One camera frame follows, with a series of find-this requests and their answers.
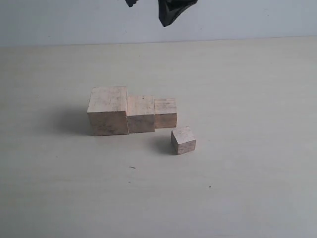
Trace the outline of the third largest wooden cube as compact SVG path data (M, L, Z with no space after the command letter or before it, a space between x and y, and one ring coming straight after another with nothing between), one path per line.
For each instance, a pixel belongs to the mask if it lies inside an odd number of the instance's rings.
M156 128L177 126L177 107L175 98L154 99Z

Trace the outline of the smallest wooden cube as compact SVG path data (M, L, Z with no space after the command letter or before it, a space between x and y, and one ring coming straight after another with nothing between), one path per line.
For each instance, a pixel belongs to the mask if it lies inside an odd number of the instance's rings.
M172 130L171 143L177 155L192 152L196 148L196 138L189 126Z

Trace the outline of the second largest wooden cube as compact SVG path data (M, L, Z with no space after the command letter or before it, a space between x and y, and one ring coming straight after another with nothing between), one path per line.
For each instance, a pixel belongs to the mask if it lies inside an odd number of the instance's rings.
M129 133L155 132L153 96L128 96L127 122Z

